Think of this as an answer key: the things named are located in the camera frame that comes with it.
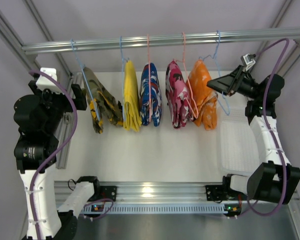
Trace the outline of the orange trousers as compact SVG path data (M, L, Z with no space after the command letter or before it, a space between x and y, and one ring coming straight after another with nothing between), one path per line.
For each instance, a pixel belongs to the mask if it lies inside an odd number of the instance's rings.
M193 122L197 127L203 125L205 130L213 130L217 127L217 93L207 87L207 82L212 78L202 59L197 60L188 75L191 84L193 98L198 108L198 117Z

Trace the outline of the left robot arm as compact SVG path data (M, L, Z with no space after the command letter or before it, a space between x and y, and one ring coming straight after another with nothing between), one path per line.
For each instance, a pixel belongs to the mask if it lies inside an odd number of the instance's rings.
M32 94L18 99L14 149L28 210L27 240L72 240L90 205L110 202L100 182L139 183L164 178L212 183L220 141L216 131L173 130L166 124L127 133L99 134L88 127L88 105L79 84L69 94L54 68L32 69Z

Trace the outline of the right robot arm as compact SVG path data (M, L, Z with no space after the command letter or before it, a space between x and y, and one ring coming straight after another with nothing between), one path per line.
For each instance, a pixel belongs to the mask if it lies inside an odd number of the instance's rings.
M93 129L94 108L78 111L66 168L58 180L96 176L101 182L144 183L142 195L153 195L150 183L219 183L231 176L231 187L263 200L250 184L269 189L279 182L287 160L276 120L245 116L245 98L232 100L230 115L217 111L217 126L206 130L188 122L174 128L166 97L158 126L125 130L103 118L103 132Z

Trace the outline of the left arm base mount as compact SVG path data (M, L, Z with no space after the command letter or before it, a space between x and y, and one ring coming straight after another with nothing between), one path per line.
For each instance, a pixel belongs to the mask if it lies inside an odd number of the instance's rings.
M101 185L96 188L96 192L89 198L89 202L94 202L101 199L111 199L116 201L117 198L117 186L115 185Z

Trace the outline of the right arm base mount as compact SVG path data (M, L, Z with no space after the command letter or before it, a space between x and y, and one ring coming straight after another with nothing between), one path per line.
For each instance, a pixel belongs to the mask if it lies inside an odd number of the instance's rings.
M227 200L224 186L221 184L206 185L205 194L207 201L221 203Z

